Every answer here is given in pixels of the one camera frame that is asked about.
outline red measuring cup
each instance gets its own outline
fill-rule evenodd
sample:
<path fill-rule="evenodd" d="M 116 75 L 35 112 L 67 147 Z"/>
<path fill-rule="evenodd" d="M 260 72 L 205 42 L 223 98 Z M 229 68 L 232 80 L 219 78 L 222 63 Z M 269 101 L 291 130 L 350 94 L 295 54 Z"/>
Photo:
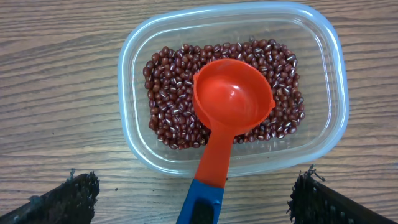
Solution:
<path fill-rule="evenodd" d="M 272 90 L 257 69 L 233 59 L 205 65 L 193 80 L 193 107 L 211 129 L 195 179 L 224 188 L 233 139 L 268 117 L 275 107 Z"/>

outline plastic container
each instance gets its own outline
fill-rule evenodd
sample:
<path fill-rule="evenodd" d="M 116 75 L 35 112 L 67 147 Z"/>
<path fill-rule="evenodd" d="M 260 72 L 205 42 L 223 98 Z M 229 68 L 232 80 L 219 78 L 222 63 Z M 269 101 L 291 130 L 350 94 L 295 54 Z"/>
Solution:
<path fill-rule="evenodd" d="M 312 161 L 329 152 L 348 122 L 349 99 L 343 53 L 332 25 L 311 7 L 291 2 L 251 2 L 199 7 L 153 17 L 136 27 L 119 56 L 121 121 L 136 157 L 168 175 L 193 177 L 203 153 L 171 150 L 149 129 L 147 90 L 142 69 L 163 46 L 204 46 L 275 39 L 298 59 L 306 117 L 283 139 L 235 144 L 228 176 L 267 172 Z"/>

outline red bean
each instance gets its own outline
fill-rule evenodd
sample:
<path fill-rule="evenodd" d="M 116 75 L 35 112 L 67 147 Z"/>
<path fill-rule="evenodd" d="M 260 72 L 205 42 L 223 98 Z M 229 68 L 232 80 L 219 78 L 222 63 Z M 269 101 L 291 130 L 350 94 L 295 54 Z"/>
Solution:
<path fill-rule="evenodd" d="M 207 143 L 211 132 L 193 110 L 193 75 L 207 63 L 223 58 L 241 60 L 258 69 L 272 87 L 276 103 L 266 120 L 245 135 L 236 136 L 233 144 L 283 138 L 295 133 L 304 119 L 297 58 L 286 45 L 251 36 L 243 44 L 227 42 L 202 49 L 183 44 L 175 52 L 165 46 L 152 55 L 142 74 L 148 89 L 149 127 L 171 149 L 198 148 Z"/>

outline table surface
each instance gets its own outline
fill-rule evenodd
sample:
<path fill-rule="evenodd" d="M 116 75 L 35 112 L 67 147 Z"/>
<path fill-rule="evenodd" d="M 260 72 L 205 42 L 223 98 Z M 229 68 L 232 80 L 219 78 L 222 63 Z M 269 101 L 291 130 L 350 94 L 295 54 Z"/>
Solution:
<path fill-rule="evenodd" d="M 0 215 L 60 185 L 74 167 L 101 179 L 93 223 L 175 223 L 191 180 L 149 170 L 126 145 L 118 54 L 145 19 L 211 3 L 0 2 Z M 398 222 L 398 2 L 302 3 L 340 37 L 351 105 L 343 138 L 314 163 L 327 186 Z M 290 223 L 286 201 L 309 165 L 231 178 L 220 223 Z"/>

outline black textured object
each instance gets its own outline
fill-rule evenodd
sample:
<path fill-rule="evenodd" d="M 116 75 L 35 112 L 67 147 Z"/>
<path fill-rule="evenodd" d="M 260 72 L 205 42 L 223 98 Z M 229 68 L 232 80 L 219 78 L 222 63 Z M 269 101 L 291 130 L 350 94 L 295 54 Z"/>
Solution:
<path fill-rule="evenodd" d="M 197 201 L 193 207 L 190 224 L 212 224 L 214 210 L 211 205 Z"/>
<path fill-rule="evenodd" d="M 317 182 L 313 174 L 325 179 L 315 171 L 312 165 L 293 187 L 287 210 L 291 222 L 294 218 L 295 224 L 397 224 Z"/>
<path fill-rule="evenodd" d="M 100 192 L 100 180 L 93 172 L 70 178 L 61 186 L 0 217 L 1 224 L 89 224 Z"/>

